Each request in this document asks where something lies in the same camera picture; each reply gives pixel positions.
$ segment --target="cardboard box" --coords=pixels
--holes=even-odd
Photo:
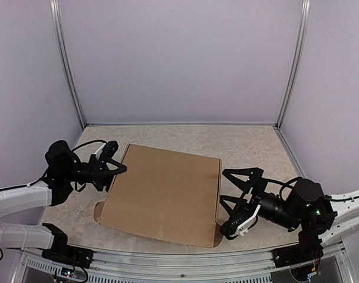
[[[95,207],[95,221],[163,241],[220,244],[220,159],[130,144],[122,162],[128,169]]]

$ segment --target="metal corner post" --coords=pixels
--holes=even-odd
[[[60,8],[58,0],[50,0],[52,20],[54,22],[54,29],[56,34],[56,40],[61,57],[61,64],[64,70],[65,79],[67,80],[71,99],[75,109],[75,113],[81,129],[84,130],[87,126],[84,112],[81,107],[80,99],[78,98],[77,91],[75,89],[73,75],[69,64],[67,49],[65,48],[64,32],[62,30]]]
[[[298,67],[301,60],[302,49],[304,47],[305,36],[307,32],[308,26],[308,18],[309,18],[309,9],[310,9],[310,0],[302,0],[302,11],[301,11],[301,19],[298,28],[297,41],[295,47],[295,53],[292,60],[291,71],[289,73],[289,79],[285,87],[285,96],[280,108],[278,121],[276,123],[277,129],[280,131],[283,121],[288,110],[289,101],[292,96],[293,88],[296,81],[296,76],[298,72]]]
[[[285,149],[286,153],[288,154],[288,157],[289,157],[296,173],[301,177],[305,177],[305,173],[302,170],[301,166],[299,165],[299,162],[297,161],[295,155],[293,154],[293,151],[291,150],[287,140],[285,139],[284,135],[282,134],[281,128],[282,128],[282,125],[284,122],[285,115],[288,111],[289,102],[291,100],[295,81],[296,81],[298,67],[299,67],[300,61],[301,61],[302,49],[304,47],[305,36],[306,36],[307,26],[308,26],[309,9],[310,9],[310,0],[302,0],[301,18],[300,18],[299,27],[298,27],[295,52],[294,52],[294,56],[293,56],[293,60],[292,60],[291,70],[289,72],[289,79],[288,79],[288,82],[285,87],[285,95],[284,95],[283,102],[281,104],[278,120],[276,122],[276,125],[274,126],[274,130],[275,130],[276,134],[278,135],[278,138],[280,139],[282,145],[284,146],[284,149]]]

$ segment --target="beige floor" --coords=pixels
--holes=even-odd
[[[129,143],[186,153],[219,157],[224,168],[260,167],[264,176],[287,181],[296,176],[288,156],[278,137],[269,126],[108,126],[87,127],[78,144],[93,139],[117,140],[120,160]],[[88,160],[99,144],[80,149],[81,160]],[[267,191],[277,192],[277,185],[269,185]],[[222,179],[221,194],[239,196],[240,191],[225,178]],[[106,193],[97,192],[88,185],[81,193],[73,192],[60,206],[47,208],[42,222],[52,223],[62,229],[73,245],[113,251],[191,254],[245,251],[269,248],[297,241],[297,233],[260,218],[258,224],[244,237],[228,241],[223,239],[216,248],[199,248],[179,245],[135,236],[98,225],[93,220],[94,206],[106,198]],[[227,219],[220,208],[219,223]]]

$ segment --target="gray wall panel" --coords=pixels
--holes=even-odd
[[[283,133],[327,193],[359,189],[359,1],[312,1]]]
[[[356,283],[359,283],[359,231],[343,238],[343,244],[351,261]]]
[[[0,0],[0,186],[40,177],[50,144],[80,132],[50,2]]]
[[[276,122],[302,1],[60,1],[89,123]]]
[[[4,250],[4,258],[2,261],[0,261],[0,283],[12,282],[11,280],[15,273],[15,267],[18,265],[20,259],[21,259],[21,254],[18,251],[14,249]]]

